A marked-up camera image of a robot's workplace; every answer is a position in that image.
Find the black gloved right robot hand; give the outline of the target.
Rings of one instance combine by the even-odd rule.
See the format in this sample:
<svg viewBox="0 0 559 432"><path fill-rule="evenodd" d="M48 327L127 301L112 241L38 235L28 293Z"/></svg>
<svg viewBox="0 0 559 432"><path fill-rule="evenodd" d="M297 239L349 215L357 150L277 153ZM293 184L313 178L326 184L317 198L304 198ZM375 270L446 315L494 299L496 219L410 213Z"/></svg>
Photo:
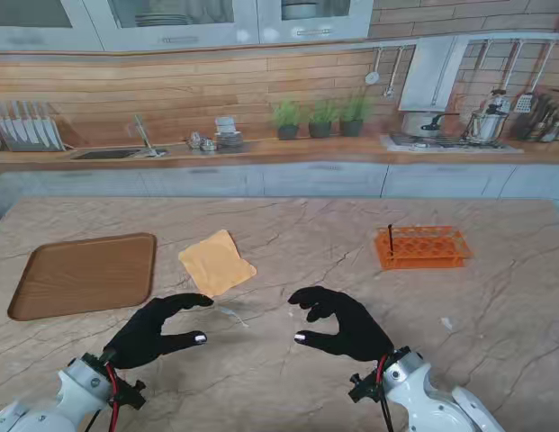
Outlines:
<svg viewBox="0 0 559 432"><path fill-rule="evenodd" d="M325 334L300 330L294 341L334 356L349 356L361 361L378 361L394 350L394 345L365 306L344 292L310 286L294 292L288 302L307 311L307 321L335 316L338 332Z"/></svg>

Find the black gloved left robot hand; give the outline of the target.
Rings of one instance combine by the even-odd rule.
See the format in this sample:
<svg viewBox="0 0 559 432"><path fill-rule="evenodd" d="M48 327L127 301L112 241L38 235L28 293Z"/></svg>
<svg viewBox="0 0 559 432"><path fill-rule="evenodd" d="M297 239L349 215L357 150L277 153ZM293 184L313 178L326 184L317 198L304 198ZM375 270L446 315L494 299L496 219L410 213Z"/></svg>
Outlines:
<svg viewBox="0 0 559 432"><path fill-rule="evenodd" d="M213 300L200 293L154 298L139 309L104 347L109 363L116 369L133 369L161 356L203 345L207 337L202 331L163 335L162 328L167 319L181 310L212 305Z"/></svg>

